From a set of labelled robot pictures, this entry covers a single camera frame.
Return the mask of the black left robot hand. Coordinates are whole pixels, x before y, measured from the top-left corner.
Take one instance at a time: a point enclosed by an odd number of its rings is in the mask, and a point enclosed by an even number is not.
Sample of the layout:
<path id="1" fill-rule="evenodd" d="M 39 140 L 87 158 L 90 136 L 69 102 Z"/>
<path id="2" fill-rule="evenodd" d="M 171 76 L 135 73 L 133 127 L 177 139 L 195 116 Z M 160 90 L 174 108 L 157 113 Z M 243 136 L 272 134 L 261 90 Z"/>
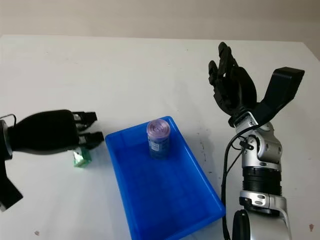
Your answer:
<path id="1" fill-rule="evenodd" d="M 79 147 L 92 150 L 104 140 L 101 131 L 86 131 L 95 121 L 95 112 L 61 109 L 35 113 L 8 128 L 9 145 L 14 152 L 36 155 Z"/>

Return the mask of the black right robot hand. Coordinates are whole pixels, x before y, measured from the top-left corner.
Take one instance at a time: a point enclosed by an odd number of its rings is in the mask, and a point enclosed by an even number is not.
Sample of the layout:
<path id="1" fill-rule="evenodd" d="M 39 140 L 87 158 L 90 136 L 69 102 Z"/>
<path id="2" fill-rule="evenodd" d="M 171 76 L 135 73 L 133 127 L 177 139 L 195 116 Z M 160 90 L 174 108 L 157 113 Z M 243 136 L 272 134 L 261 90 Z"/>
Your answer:
<path id="1" fill-rule="evenodd" d="M 218 46 L 219 64 L 208 64 L 209 84 L 213 86 L 214 99 L 219 108 L 230 116 L 229 124 L 257 104 L 257 91 L 247 71 L 238 65 L 232 49 L 221 42 Z"/>

